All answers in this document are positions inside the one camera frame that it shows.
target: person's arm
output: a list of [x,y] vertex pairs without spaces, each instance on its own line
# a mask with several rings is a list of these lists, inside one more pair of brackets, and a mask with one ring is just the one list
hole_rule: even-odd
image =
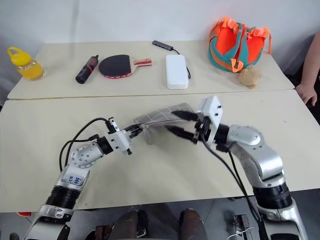
[[315,82],[320,69],[320,32],[318,32],[311,43],[306,54],[301,83],[295,88],[303,102],[306,104],[311,99],[314,106],[317,102],[317,93],[315,91]]

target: black cable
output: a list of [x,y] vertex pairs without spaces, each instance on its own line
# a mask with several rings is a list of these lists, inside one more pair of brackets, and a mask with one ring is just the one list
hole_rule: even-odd
[[236,167],[236,164],[235,164],[234,157],[232,156],[232,153],[231,153],[230,151],[228,151],[228,154],[229,154],[229,157],[230,157],[230,159],[231,159],[234,172],[235,172],[235,174],[236,174],[236,176],[237,176],[237,178],[238,178],[238,180],[239,180],[239,183],[240,183],[240,185],[241,185],[241,187],[242,187],[242,192],[243,192],[243,194],[244,194],[244,196],[245,196],[245,199],[246,199],[246,201],[247,201],[247,203],[248,203],[248,205],[249,205],[249,209],[250,209],[250,211],[251,211],[254,219],[255,219],[257,222],[258,222],[258,221],[261,221],[261,217],[260,217],[259,213],[257,212],[257,210],[255,209],[255,207],[253,206],[252,202],[250,201],[249,196],[248,196],[247,191],[246,191],[246,188],[245,188],[245,186],[244,186],[244,184],[243,184],[243,182],[242,182],[242,180],[241,180],[241,178],[240,178],[240,175],[239,175],[239,173],[238,173],[238,170],[237,170],[237,167]]
[[[177,50],[175,50],[174,48],[172,48],[172,50],[175,51],[177,54],[180,55],[180,53],[179,53]],[[188,79],[191,79],[191,74],[190,74],[190,71],[189,71],[189,69],[188,69],[187,66],[186,66],[186,70],[188,71]]]
[[[60,172],[62,172],[62,169],[63,169],[63,168],[62,168],[62,154],[64,153],[64,150],[65,150],[66,146],[67,146],[69,143],[71,143],[71,141],[72,141],[72,140],[67,141],[67,142],[63,145],[63,147],[61,148],[60,155],[59,155],[59,168],[60,168]],[[84,142],[89,142],[89,141],[91,141],[90,138],[88,138],[88,139],[83,139],[83,140],[74,140],[75,143],[84,143]]]
[[250,209],[250,212],[251,214],[253,215],[254,219],[256,220],[256,222],[259,224],[261,222],[261,218],[259,217],[259,215],[255,212],[253,206],[252,206],[252,203],[250,202],[249,200],[249,197],[248,197],[248,194],[246,192],[246,190],[244,189],[243,187],[243,183],[240,179],[238,179],[236,177],[236,175],[234,174],[234,172],[232,171],[232,169],[229,167],[229,165],[226,163],[226,161],[221,157],[219,156],[217,153],[215,153],[215,151],[213,151],[211,149],[211,147],[208,145],[206,139],[205,139],[205,136],[203,133],[200,134],[200,137],[201,137],[201,141],[203,143],[203,145],[205,146],[205,148],[211,153],[213,154],[217,159],[219,159],[223,165],[229,170],[229,172],[231,173],[231,175],[233,176],[234,180],[236,181],[236,183],[238,184],[239,188],[241,189],[242,193],[246,196],[245,198],[247,199],[247,202],[248,202],[248,206],[249,206],[249,209]]
[[80,131],[78,131],[78,133],[74,136],[74,138],[71,140],[70,142],[70,145],[68,147],[68,151],[66,152],[66,156],[65,156],[65,162],[64,162],[64,166],[67,166],[68,164],[68,157],[69,157],[69,154],[70,154],[70,150],[71,150],[71,147],[72,145],[74,144],[75,140],[77,139],[77,137],[79,137],[79,135],[88,127],[90,126],[91,124],[93,124],[94,122],[96,121],[104,121],[105,123],[108,122],[107,119],[103,118],[103,117],[97,117],[95,119],[92,119],[91,121],[89,121],[86,125],[83,126],[83,128],[80,129]]

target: white table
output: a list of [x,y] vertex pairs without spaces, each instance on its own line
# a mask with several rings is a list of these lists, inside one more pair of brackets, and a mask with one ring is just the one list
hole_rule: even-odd
[[[36,211],[46,201],[59,176],[62,145],[89,120],[115,117],[124,128],[135,117],[181,102],[196,109],[209,95],[7,101],[0,115],[0,212]],[[320,188],[320,127],[296,91],[217,95],[224,108],[221,123],[261,130],[282,157],[292,191]],[[103,124],[95,124],[82,138],[105,130]],[[136,137],[132,151],[130,156],[109,154],[94,165],[77,209],[242,195],[229,172],[201,143],[193,145],[165,130],[158,132],[152,146]],[[240,175],[251,194],[242,170]]]
[[[39,80],[22,78],[8,95],[9,99],[47,99],[72,97],[110,97],[203,94],[243,91],[288,90],[294,86],[284,76],[271,55],[264,53],[257,64],[262,77],[257,88],[249,90],[238,82],[238,74],[214,67],[208,58],[205,41],[167,42],[185,56],[191,72],[187,89],[167,88],[165,57],[175,54],[152,45],[150,41],[91,42],[45,44],[36,59],[46,75]],[[91,56],[99,54],[99,61],[118,54],[136,59],[152,58],[153,65],[139,67],[132,76],[110,80],[98,68],[85,84],[78,84],[76,75]]]

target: person's hand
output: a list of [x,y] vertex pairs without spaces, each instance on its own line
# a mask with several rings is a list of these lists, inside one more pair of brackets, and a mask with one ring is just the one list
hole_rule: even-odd
[[299,84],[295,88],[296,92],[299,94],[300,98],[307,104],[307,102],[311,99],[311,104],[314,106],[317,102],[317,93],[313,86]]

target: plush toy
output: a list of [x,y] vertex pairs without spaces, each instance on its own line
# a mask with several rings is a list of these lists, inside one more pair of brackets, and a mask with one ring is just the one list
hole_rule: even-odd
[[239,82],[248,86],[250,89],[254,89],[259,79],[261,78],[261,73],[254,65],[249,65],[239,74]]

